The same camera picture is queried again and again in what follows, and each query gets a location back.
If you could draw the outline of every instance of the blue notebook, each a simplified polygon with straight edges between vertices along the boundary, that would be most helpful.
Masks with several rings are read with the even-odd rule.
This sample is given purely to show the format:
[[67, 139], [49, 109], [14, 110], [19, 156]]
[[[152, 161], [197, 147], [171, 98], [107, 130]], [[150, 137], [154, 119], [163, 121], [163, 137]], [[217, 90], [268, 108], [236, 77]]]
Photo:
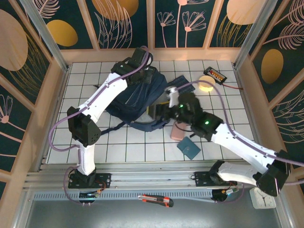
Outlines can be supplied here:
[[[187, 84], [189, 81], [185, 78], [184, 75], [181, 75], [179, 77], [177, 77], [176, 79], [174, 79], [173, 81], [168, 82], [168, 86], [176, 86], [176, 87], [180, 87], [183, 86], [184, 84]], [[195, 88], [193, 85], [188, 85], [182, 89], [179, 90], [180, 94], [183, 93], [190, 93], [192, 91], [194, 91]]]
[[190, 160], [195, 158], [195, 156], [200, 152], [200, 148], [188, 137], [183, 138], [183, 140], [177, 144], [177, 148], [179, 148]]

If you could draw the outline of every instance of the backpack strap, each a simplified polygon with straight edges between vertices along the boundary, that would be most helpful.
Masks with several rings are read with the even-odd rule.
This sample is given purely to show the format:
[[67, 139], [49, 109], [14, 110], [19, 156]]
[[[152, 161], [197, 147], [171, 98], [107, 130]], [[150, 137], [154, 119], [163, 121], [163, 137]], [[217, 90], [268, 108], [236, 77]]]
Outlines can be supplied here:
[[112, 131], [117, 131], [118, 129], [122, 128], [123, 126], [125, 125], [125, 122], [121, 122], [120, 124], [118, 124], [116, 127], [110, 127], [104, 131], [101, 131], [101, 135], [104, 135], [104, 134], [108, 134]]

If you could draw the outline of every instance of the orange utility knife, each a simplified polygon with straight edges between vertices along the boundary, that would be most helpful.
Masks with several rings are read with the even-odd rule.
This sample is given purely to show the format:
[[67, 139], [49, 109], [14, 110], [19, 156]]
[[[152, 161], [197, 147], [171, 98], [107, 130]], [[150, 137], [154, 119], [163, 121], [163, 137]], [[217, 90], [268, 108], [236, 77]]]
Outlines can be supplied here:
[[173, 200], [171, 200], [169, 197], [165, 196], [154, 196], [154, 195], [139, 195], [139, 200], [142, 200], [143, 202], [147, 203], [156, 203], [162, 206], [165, 206], [167, 208], [173, 207]]

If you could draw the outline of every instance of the white grid floor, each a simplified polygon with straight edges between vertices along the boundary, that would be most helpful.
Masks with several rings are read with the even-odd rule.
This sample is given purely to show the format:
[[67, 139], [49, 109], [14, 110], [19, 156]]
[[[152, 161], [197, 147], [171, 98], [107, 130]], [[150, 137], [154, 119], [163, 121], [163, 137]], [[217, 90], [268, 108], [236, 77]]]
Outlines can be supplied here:
[[[105, 81], [114, 63], [115, 62], [74, 63], [58, 119], [67, 116], [66, 112], [70, 106], [78, 107], [84, 103], [96, 91], [93, 85], [100, 85]], [[165, 75], [168, 82], [181, 75], [184, 75], [189, 81], [198, 80], [204, 74], [203, 71], [205, 68], [213, 67], [227, 77], [225, 84], [238, 86], [229, 61], [154, 61], [152, 65]], [[228, 117], [229, 122], [233, 124], [233, 128], [240, 134], [253, 140], [254, 138], [240, 91], [218, 84], [216, 84], [216, 87], [223, 95], [225, 106], [229, 108]], [[220, 118], [225, 119], [220, 99], [214, 90], [206, 93], [196, 89], [194, 93], [200, 100], [201, 107], [204, 111], [214, 113]], [[102, 131], [108, 127], [117, 126], [120, 122], [118, 118], [104, 112], [97, 122], [97, 125]], [[163, 129], [151, 133], [141, 132], [125, 125], [125, 127], [117, 131], [103, 135], [95, 146], [95, 162], [189, 161], [177, 148], [176, 145], [178, 141], [170, 138], [172, 125], [173, 121]], [[194, 161], [240, 159], [228, 149], [215, 143], [207, 142], [203, 138], [194, 136], [191, 140], [202, 149], [193, 159]], [[53, 144], [58, 148], [66, 148], [74, 144], [71, 139], [71, 133], [68, 130], [67, 121], [59, 125], [56, 129]], [[77, 163], [76, 149], [71, 149], [67, 152], [57, 152], [50, 149], [47, 163], [75, 164]]]

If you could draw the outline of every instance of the navy backpack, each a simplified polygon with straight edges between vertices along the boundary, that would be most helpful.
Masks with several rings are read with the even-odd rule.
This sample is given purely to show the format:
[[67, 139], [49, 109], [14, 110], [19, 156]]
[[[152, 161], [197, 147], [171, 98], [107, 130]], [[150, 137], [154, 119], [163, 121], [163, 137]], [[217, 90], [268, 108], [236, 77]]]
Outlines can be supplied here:
[[116, 127], [102, 131], [102, 134], [118, 130], [125, 124], [144, 131], [151, 132], [163, 128], [167, 121], [153, 120], [145, 114], [147, 107], [152, 105], [168, 86], [164, 75], [156, 68], [152, 75], [151, 82], [139, 82], [135, 85], [128, 85], [106, 108], [106, 111], [122, 120]]

